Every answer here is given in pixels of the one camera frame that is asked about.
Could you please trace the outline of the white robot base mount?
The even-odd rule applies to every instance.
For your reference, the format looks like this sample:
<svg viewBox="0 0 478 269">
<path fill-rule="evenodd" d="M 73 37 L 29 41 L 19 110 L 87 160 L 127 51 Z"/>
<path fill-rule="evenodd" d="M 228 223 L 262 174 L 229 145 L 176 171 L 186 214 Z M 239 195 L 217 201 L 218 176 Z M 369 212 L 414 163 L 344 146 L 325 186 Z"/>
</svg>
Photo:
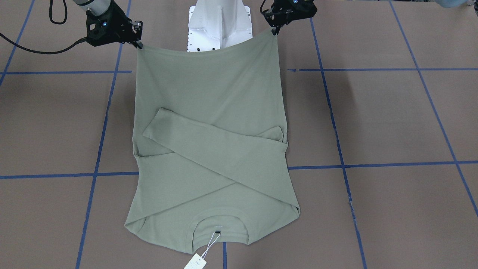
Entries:
<svg viewBox="0 0 478 269">
<path fill-rule="evenodd" d="M 242 0 L 198 0 L 188 15 L 188 52 L 219 50 L 253 37 L 251 9 Z"/>
</svg>

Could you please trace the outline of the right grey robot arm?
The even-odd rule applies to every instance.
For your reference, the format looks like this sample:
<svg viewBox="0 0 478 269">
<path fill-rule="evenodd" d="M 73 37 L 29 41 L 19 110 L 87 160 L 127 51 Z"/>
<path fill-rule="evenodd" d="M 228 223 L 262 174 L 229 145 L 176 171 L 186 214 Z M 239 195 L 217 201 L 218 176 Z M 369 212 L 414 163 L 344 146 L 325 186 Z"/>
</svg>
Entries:
<svg viewBox="0 0 478 269">
<path fill-rule="evenodd" d="M 132 44 L 143 48 L 142 21 L 133 21 L 114 0 L 75 0 L 86 13 L 86 42 L 98 47 L 106 44 Z"/>
</svg>

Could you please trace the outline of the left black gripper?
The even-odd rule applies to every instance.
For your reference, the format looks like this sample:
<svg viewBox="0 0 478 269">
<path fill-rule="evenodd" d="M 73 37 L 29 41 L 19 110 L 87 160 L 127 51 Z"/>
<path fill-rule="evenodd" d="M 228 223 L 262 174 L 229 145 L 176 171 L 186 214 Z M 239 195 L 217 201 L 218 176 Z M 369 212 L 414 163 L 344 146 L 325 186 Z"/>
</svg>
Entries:
<svg viewBox="0 0 478 269">
<path fill-rule="evenodd" d="M 261 15 L 276 36 L 280 28 L 293 21 L 308 19 L 316 15 L 318 9 L 313 0 L 274 0 L 270 8 L 264 9 L 265 0 L 261 4 Z"/>
</svg>

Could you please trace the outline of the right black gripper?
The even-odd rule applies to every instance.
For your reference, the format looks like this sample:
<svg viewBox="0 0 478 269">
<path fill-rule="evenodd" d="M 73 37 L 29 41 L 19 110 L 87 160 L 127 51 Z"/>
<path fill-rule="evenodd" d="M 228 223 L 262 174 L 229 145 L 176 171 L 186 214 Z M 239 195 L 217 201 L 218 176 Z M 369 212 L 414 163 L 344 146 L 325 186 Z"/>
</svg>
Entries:
<svg viewBox="0 0 478 269">
<path fill-rule="evenodd" d="M 143 49 L 142 21 L 132 21 L 117 4 L 110 4 L 103 14 L 95 15 L 90 7 L 86 11 L 86 42 L 97 47 L 112 43 L 132 44 Z"/>
</svg>

